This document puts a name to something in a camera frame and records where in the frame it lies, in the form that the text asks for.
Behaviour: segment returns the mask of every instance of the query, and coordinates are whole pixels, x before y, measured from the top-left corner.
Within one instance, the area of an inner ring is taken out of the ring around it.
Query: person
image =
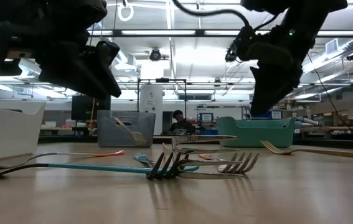
[[[195,127],[187,122],[187,120],[183,117],[183,112],[180,110],[175,110],[172,114],[172,117],[177,121],[172,124],[170,128],[170,132],[174,132],[176,129],[186,129],[188,134],[195,133]]]

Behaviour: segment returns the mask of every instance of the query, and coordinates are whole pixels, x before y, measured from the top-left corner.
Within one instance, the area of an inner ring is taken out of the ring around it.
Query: teal fork handle
[[[83,169],[83,170],[100,170],[112,172],[129,172],[134,174],[149,174],[152,168],[141,167],[120,167],[120,166],[97,166],[97,165],[79,165],[79,164],[48,164],[48,167],[66,168],[66,169]],[[199,166],[185,167],[184,171],[193,172],[199,169]]]

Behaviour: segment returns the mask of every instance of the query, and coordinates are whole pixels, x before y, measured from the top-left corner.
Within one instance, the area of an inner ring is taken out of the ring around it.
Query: white container
[[[44,111],[44,102],[0,101],[0,159],[36,152]]]

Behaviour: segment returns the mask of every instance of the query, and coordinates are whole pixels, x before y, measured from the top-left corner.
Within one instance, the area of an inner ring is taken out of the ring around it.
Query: gray basket
[[[133,134],[122,127],[115,118],[124,123],[131,132],[140,133],[144,141],[135,140]],[[154,113],[98,111],[98,145],[99,147],[151,147],[155,122]]]

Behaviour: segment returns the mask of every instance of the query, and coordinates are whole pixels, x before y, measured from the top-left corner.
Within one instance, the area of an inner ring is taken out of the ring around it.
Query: teal bin
[[[220,135],[237,136],[238,139],[221,141],[226,147],[263,147],[260,141],[269,141],[276,147],[293,144],[295,118],[275,120],[235,120],[232,117],[218,118]]]

